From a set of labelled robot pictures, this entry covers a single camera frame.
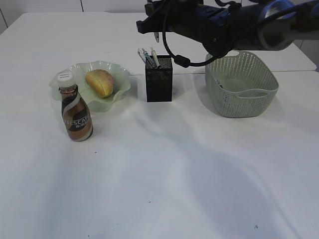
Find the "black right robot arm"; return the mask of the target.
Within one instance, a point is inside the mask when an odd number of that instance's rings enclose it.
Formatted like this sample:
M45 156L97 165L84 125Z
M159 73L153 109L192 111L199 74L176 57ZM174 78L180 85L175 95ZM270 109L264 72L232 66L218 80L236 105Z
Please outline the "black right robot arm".
M141 34L173 32L202 44L210 54L192 62L164 47L175 64L202 67L231 50L280 51L295 40L319 37L319 3L293 4L288 0L254 0L251 5L230 0L216 6L201 0L156 0L145 5L147 18L136 23Z

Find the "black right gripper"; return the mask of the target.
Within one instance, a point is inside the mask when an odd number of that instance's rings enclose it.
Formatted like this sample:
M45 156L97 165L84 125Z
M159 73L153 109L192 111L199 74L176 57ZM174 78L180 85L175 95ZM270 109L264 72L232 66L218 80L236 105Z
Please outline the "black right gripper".
M141 34L174 32L178 35L201 42L208 29L208 18L212 7L202 0L156 0L145 5L147 18L136 22Z

